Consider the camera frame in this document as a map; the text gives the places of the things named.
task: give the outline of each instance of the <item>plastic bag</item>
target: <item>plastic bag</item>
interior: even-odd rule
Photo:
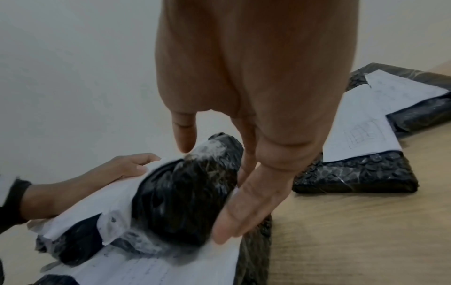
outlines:
[[[352,72],[347,90],[365,84],[365,75],[379,69],[410,80],[451,90],[451,77],[449,76],[379,63],[370,63]],[[398,138],[451,121],[451,93],[422,101],[389,114],[387,118]]]
[[[413,193],[417,189],[409,161],[394,151],[337,162],[323,162],[321,155],[293,183],[293,191],[301,194]]]
[[[138,234],[149,238],[159,253],[166,254],[167,249],[174,248],[195,250],[204,245],[219,211],[236,186],[242,153],[243,148],[235,138],[220,133],[210,137],[184,159],[152,171],[141,182],[132,200],[133,231],[128,231],[111,245],[133,254],[147,254],[148,247],[143,246],[144,239]],[[37,248],[52,253],[65,264],[80,264],[87,256],[92,256],[93,248],[101,247],[98,248],[97,239],[87,238],[83,245],[76,241],[75,236],[90,236],[92,232],[97,232],[92,223],[77,224],[57,242],[49,243],[42,237],[38,238]],[[271,218],[268,217],[243,237],[234,284],[266,283],[270,234]],[[44,277],[39,284],[55,284],[52,283],[54,279],[49,275],[49,283],[45,283]]]

